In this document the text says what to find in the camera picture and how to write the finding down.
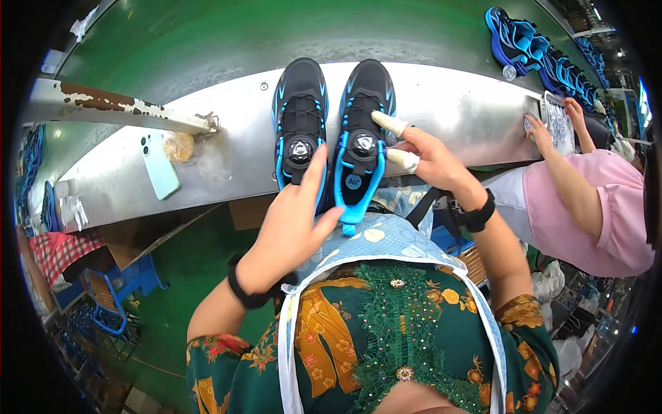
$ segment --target hand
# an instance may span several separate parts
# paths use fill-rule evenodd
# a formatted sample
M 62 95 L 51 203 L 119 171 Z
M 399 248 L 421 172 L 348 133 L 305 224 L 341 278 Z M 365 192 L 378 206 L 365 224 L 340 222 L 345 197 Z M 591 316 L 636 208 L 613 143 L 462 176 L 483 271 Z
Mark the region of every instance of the hand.
M 420 157 L 415 174 L 432 187 L 453 193 L 465 211 L 480 209 L 487 201 L 481 183 L 437 138 L 393 117 L 378 116 L 373 120 L 405 139 L 394 148 Z
M 269 206 L 258 239 L 237 264 L 237 278 L 246 293 L 267 292 L 308 260 L 336 228 L 342 207 L 333 207 L 313 226 L 326 155 L 326 144 L 322 144 L 301 185 L 287 185 Z
M 439 189 L 455 191 L 475 180 L 469 170 L 437 138 L 416 127 L 406 127 L 401 135 L 405 141 L 394 148 L 420 157 L 415 174 Z
M 545 124 L 542 123 L 542 120 L 534 119 L 530 115 L 524 115 L 524 116 L 531 123 L 531 127 L 529 128 L 529 131 L 526 133 L 526 138 L 529 138 L 532 135 L 534 136 L 534 140 L 536 140 L 536 146 L 538 147 L 538 151 L 540 151 L 540 154 L 543 156 L 543 158 L 545 158 L 545 154 L 547 154 L 548 151 L 555 150 L 554 145 L 551 141 L 551 135 L 549 134 L 547 128 L 545 128 Z
M 572 122 L 575 131 L 583 132 L 586 130 L 584 110 L 574 98 L 565 98 L 563 100 L 563 108 L 565 108 L 565 113 L 570 118 L 570 122 Z

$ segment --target mint green phone case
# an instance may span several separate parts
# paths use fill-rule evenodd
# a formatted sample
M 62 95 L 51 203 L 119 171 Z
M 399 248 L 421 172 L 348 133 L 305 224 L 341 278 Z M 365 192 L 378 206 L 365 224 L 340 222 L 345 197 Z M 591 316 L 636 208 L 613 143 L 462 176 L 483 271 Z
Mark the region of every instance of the mint green phone case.
M 146 130 L 139 142 L 156 197 L 165 199 L 179 189 L 179 178 L 164 151 L 163 134 L 157 130 Z

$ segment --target stainless steel table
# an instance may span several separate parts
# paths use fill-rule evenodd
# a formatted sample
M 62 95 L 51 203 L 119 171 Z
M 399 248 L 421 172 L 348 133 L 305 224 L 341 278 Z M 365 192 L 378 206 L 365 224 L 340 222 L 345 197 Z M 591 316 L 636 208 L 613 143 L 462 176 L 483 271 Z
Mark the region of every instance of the stainless steel table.
M 338 106 L 355 62 L 323 64 L 331 111 L 332 148 Z M 438 137 L 467 166 L 540 159 L 526 139 L 524 113 L 537 113 L 541 95 L 485 76 L 418 64 L 384 63 L 397 96 L 398 117 Z M 181 188 L 158 200 L 142 159 L 145 129 L 124 127 L 64 174 L 89 222 L 84 228 L 278 190 L 272 178 L 271 100 L 282 69 L 202 89 L 165 105 L 189 114 L 218 115 L 222 130 L 198 145 L 196 159 L 177 165 Z M 404 172 L 395 166 L 388 175 Z M 75 221 L 65 232 L 76 231 Z

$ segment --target green floral blouse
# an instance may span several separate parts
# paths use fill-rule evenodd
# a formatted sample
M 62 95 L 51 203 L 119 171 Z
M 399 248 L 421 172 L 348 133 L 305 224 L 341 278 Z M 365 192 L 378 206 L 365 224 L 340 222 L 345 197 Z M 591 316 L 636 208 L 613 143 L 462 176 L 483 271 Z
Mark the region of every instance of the green floral blouse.
M 204 336 L 186 350 L 195 412 L 282 413 L 277 343 L 281 298 L 260 341 Z M 543 413 L 558 361 L 539 303 L 521 295 L 496 312 L 506 351 L 506 412 Z M 488 412 L 494 358 L 464 283 L 427 265 L 375 261 L 336 270 L 301 295 L 295 364 L 306 413 L 371 413 L 399 380 L 435 387 Z

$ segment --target light blue floral apron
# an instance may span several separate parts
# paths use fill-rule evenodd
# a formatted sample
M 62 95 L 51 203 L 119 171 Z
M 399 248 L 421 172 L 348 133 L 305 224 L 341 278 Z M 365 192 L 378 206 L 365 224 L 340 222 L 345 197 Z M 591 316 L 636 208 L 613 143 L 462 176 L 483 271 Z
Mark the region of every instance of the light blue floral apron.
M 490 412 L 506 411 L 506 354 L 497 322 L 478 290 L 467 277 L 467 266 L 459 259 L 445 254 L 430 240 L 432 209 L 421 220 L 418 230 L 405 220 L 417 201 L 430 189 L 429 185 L 402 186 L 402 179 L 385 178 L 373 197 L 371 206 L 394 214 L 366 213 L 356 225 L 356 234 L 347 237 L 340 227 L 327 238 L 322 247 L 298 270 L 297 285 L 283 284 L 286 293 L 278 325 L 278 373 L 283 411 L 303 414 L 299 383 L 295 368 L 294 337 L 299 298 L 310 285 L 326 279 L 339 265 L 364 260 L 391 259 L 412 263 L 431 263 L 453 269 L 471 292 L 495 358 Z

